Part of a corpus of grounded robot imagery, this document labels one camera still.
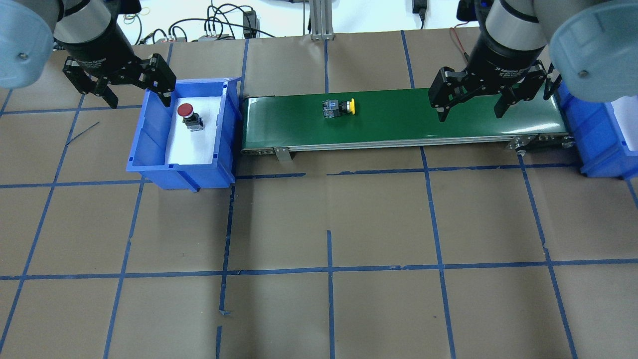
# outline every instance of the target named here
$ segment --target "white background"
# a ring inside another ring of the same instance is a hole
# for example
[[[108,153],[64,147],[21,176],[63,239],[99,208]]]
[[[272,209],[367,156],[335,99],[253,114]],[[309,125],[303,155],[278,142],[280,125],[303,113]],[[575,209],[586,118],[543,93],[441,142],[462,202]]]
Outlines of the white background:
[[[215,6],[226,3],[213,0]],[[425,28],[439,29],[459,23],[456,19],[458,0],[429,0]],[[150,9],[142,19],[142,37],[162,28],[165,31],[175,21],[190,17],[206,18],[209,0],[141,0],[142,7]],[[308,26],[309,5],[306,3],[306,18],[303,18],[303,3],[289,3],[286,0],[241,0],[235,5],[251,5],[257,12],[260,29],[277,37],[300,36]],[[231,23],[242,24],[239,11],[227,14]],[[126,25],[120,16],[118,23],[126,37],[132,42],[139,34],[137,21]],[[203,21],[179,24],[186,30],[188,40],[204,35]],[[397,31],[418,29],[419,16],[412,13],[412,0],[332,0],[332,26],[335,33],[372,33],[377,31]],[[238,38],[242,38],[240,28],[234,28]]]

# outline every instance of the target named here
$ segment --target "red button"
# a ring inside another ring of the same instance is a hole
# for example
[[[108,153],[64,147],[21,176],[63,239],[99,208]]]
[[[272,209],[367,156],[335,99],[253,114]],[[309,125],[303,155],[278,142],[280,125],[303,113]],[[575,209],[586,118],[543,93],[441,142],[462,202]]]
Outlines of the red button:
[[[177,108],[177,114],[182,117],[188,117],[193,114],[193,106],[190,103],[182,103],[182,105]]]

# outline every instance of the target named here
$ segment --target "blue bin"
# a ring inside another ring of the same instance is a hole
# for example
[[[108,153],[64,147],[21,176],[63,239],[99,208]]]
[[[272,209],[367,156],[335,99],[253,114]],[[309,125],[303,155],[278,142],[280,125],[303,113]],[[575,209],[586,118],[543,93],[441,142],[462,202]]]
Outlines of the blue bin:
[[[235,182],[232,173],[235,124],[241,119],[237,81],[232,79],[178,80],[171,107],[146,91],[126,170],[139,172],[165,190],[226,188]],[[220,96],[217,134],[210,164],[166,164],[166,147],[177,98]]]
[[[581,154],[581,172],[588,177],[638,176],[638,151],[627,148],[611,103],[580,100],[564,84],[558,92]]]

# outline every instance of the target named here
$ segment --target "black power plug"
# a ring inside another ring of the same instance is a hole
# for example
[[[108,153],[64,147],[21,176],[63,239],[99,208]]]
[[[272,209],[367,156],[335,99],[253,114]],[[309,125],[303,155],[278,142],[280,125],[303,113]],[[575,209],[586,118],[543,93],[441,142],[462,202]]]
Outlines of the black power plug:
[[[421,29],[426,22],[427,0],[412,0],[412,13],[418,13],[421,19]]]

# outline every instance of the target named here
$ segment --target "metal post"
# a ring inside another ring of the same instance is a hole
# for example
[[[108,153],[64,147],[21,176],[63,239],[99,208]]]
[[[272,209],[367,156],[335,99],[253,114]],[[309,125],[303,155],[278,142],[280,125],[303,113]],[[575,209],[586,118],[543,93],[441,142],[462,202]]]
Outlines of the metal post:
[[[332,0],[309,0],[311,37],[314,41],[332,40]]]

